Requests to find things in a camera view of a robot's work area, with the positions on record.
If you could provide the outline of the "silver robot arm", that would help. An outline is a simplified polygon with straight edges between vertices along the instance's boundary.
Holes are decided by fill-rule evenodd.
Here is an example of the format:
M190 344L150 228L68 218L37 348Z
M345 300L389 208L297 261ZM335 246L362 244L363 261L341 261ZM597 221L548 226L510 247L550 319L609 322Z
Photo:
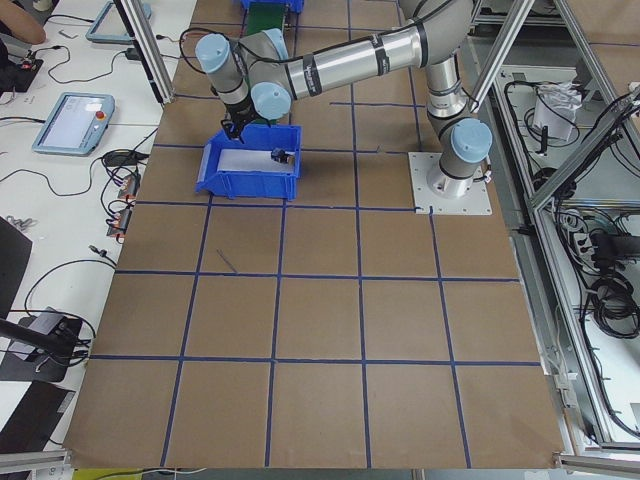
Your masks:
M254 120L275 121L294 101L345 85L418 67L426 72L428 119L442 153L426 177L435 194L450 199L468 193L486 159L492 133L472 117L463 92L456 51L466 38L473 4L466 0L403 1L404 25L316 50L288 55L278 29L232 40L221 33L203 36L195 47L200 68L224 103L221 124L238 139Z

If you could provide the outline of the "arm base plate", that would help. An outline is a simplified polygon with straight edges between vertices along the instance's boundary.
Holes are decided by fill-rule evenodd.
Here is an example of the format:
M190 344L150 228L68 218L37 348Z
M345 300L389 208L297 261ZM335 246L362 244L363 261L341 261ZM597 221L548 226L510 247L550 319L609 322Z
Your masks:
M488 216L492 214L487 184L475 182L481 174L463 180L446 176L440 169L439 152L409 152L409 172L417 214Z

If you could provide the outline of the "person forearm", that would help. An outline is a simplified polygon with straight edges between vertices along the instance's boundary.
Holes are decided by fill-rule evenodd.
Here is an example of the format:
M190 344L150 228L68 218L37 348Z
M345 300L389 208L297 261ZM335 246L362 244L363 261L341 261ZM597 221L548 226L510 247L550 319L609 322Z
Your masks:
M43 26L13 1L1 0L1 31L31 45L47 40Z

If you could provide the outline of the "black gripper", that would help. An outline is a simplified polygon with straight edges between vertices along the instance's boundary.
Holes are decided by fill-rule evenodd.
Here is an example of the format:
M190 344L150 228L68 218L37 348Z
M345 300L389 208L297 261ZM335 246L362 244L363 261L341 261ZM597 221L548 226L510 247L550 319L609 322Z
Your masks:
M253 121L253 102L250 97L245 97L236 104L226 105L227 114L220 124L225 135L230 140L237 140L244 144L243 129Z

